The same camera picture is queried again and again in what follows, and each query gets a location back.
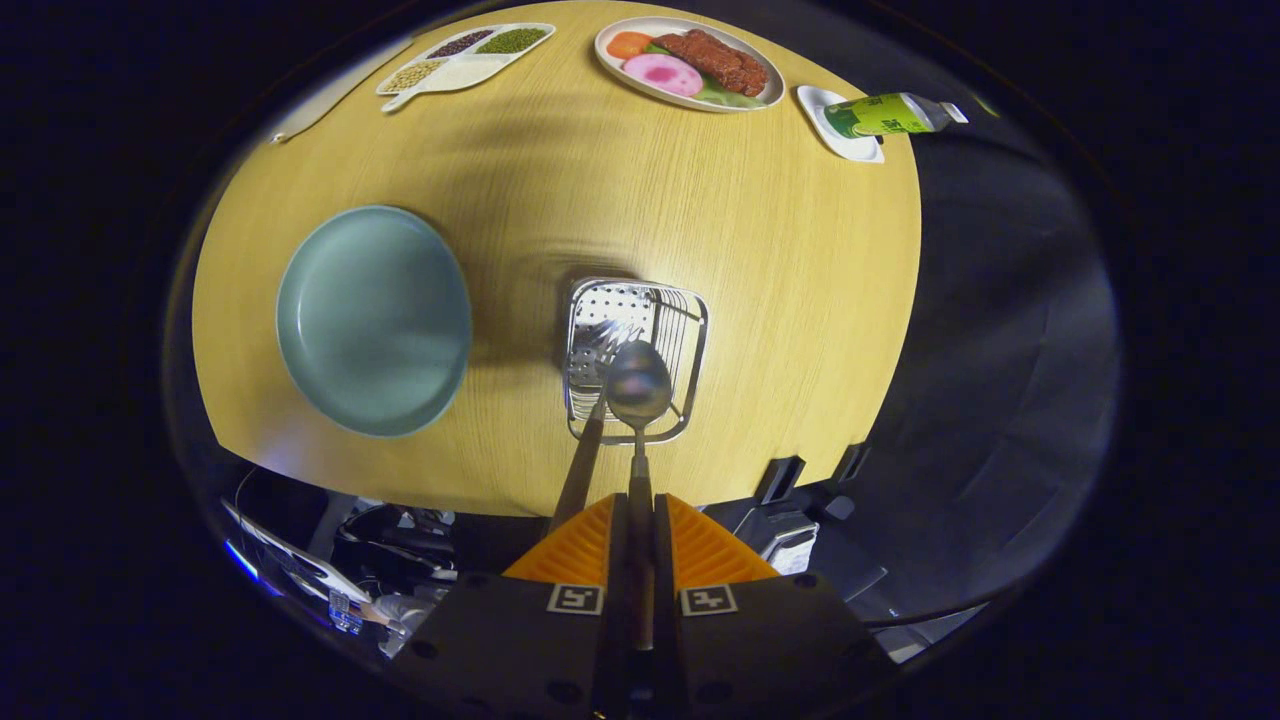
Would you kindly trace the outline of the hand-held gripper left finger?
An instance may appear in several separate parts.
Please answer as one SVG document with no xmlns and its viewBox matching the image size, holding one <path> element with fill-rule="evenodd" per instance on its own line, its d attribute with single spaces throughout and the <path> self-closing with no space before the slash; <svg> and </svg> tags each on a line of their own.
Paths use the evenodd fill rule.
<svg viewBox="0 0 1280 720">
<path fill-rule="evenodd" d="M 396 679 L 448 719 L 623 717 L 628 551 L 628 498 L 612 495 L 506 573 L 465 573 L 396 656 Z"/>
</svg>

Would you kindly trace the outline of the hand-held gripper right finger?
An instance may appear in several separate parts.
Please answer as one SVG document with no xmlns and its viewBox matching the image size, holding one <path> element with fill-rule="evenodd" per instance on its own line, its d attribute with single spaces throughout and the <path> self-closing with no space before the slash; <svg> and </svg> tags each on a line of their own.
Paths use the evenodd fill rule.
<svg viewBox="0 0 1280 720">
<path fill-rule="evenodd" d="M 673 495 L 653 502 L 655 705 L 672 719 L 827 719 L 896 664 L 836 589 L 782 575 Z"/>
</svg>

